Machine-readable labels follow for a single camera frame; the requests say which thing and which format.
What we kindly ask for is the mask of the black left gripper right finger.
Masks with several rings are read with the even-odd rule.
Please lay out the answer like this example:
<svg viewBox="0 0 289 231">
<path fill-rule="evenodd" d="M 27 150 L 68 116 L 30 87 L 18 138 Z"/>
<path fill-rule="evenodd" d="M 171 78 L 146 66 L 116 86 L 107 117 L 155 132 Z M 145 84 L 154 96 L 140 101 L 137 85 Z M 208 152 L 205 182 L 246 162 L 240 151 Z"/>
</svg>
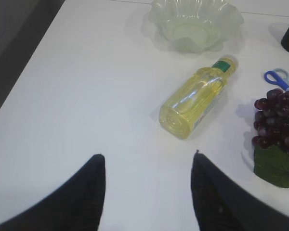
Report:
<svg viewBox="0 0 289 231">
<path fill-rule="evenodd" d="M 289 217 L 242 189 L 204 154 L 191 168 L 193 208 L 201 231 L 289 231 Z"/>
</svg>

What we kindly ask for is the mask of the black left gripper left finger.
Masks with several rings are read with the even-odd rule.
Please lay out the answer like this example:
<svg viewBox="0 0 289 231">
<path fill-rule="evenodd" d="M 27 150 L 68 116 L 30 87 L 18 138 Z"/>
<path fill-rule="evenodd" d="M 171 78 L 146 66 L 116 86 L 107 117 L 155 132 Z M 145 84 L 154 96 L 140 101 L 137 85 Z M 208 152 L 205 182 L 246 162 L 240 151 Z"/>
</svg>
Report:
<svg viewBox="0 0 289 231">
<path fill-rule="evenodd" d="M 95 154 L 53 193 L 0 224 L 0 231 L 96 231 L 105 188 L 105 158 Z"/>
</svg>

